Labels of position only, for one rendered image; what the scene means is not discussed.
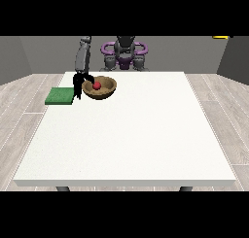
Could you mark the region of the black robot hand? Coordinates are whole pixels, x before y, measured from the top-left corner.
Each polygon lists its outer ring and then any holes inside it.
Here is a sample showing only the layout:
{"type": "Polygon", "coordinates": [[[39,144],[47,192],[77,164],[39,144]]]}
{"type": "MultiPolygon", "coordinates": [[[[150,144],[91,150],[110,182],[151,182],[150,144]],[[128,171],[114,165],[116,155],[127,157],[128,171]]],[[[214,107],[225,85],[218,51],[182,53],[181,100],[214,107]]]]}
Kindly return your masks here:
{"type": "Polygon", "coordinates": [[[74,95],[77,98],[81,98],[82,84],[84,81],[89,81],[92,84],[94,84],[94,77],[92,75],[89,75],[88,73],[80,73],[80,72],[77,72],[73,77],[74,95]]]}

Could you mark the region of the brown wooden bowl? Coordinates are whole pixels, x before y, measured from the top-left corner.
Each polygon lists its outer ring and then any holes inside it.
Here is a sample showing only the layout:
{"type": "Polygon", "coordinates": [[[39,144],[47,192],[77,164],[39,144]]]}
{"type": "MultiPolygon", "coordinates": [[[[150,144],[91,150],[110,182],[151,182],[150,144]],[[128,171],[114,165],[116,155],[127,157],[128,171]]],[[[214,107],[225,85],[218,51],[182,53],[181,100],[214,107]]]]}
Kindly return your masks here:
{"type": "Polygon", "coordinates": [[[117,82],[110,77],[97,76],[94,78],[96,82],[100,82],[101,88],[95,90],[90,81],[84,81],[82,84],[83,93],[89,98],[95,100],[103,100],[110,97],[117,88],[117,82]]]}

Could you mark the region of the green square pad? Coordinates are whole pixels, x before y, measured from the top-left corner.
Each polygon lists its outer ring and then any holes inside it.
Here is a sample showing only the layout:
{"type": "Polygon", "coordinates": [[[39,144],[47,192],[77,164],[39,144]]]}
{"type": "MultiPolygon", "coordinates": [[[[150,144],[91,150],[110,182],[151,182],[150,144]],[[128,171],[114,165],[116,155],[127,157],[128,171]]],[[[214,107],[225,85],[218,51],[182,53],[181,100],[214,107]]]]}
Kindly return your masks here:
{"type": "Polygon", "coordinates": [[[71,105],[74,98],[73,87],[53,87],[46,100],[46,105],[71,105]]]}

